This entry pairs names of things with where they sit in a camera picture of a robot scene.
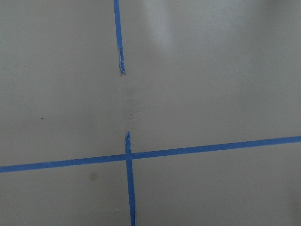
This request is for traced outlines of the blue tape grid lines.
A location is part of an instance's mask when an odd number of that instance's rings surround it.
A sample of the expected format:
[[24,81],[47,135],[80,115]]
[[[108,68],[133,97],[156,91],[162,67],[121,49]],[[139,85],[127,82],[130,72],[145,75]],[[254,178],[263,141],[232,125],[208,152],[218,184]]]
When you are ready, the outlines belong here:
[[3,0],[3,226],[298,226],[298,0]]

